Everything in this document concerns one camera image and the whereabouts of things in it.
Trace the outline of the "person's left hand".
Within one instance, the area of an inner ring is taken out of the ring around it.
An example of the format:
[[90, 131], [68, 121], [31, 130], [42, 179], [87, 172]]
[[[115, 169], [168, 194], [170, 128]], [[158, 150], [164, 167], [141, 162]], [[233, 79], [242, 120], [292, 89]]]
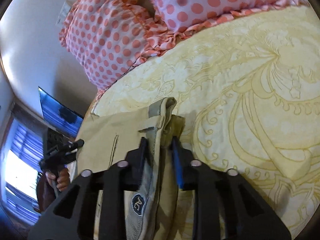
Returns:
[[53, 182], [56, 182], [56, 188], [62, 192], [67, 189], [68, 185], [70, 184], [70, 177], [69, 177], [69, 170], [68, 168], [64, 167], [60, 172], [58, 178], [52, 173], [47, 171], [46, 172], [46, 179], [47, 182], [51, 187], [53, 187]]

